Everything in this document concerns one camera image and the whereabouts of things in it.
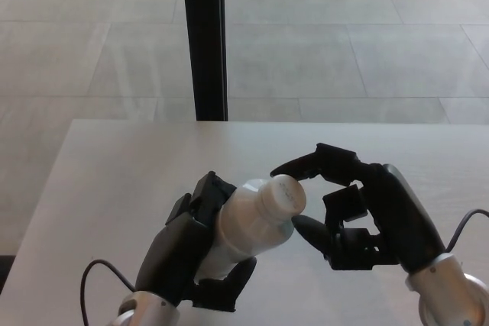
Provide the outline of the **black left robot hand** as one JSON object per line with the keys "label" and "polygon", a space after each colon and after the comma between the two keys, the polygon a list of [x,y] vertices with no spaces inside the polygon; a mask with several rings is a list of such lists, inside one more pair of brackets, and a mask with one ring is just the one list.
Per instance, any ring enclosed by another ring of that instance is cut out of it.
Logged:
{"label": "black left robot hand", "polygon": [[236,187],[210,171],[175,203],[138,271],[137,291],[151,292],[174,306],[190,300],[195,308],[234,312],[235,303],[257,265],[251,257],[224,279],[194,278],[212,248],[220,209]]}

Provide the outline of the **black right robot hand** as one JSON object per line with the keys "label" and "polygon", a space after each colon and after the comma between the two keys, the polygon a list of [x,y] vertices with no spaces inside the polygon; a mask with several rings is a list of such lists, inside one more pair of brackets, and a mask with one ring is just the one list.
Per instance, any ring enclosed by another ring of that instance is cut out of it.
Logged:
{"label": "black right robot hand", "polygon": [[298,181],[321,176],[342,186],[323,197],[323,222],[305,215],[292,219],[333,270],[400,265],[413,274],[446,251],[436,226],[393,165],[364,163],[353,151],[319,143],[314,152],[270,174]]}

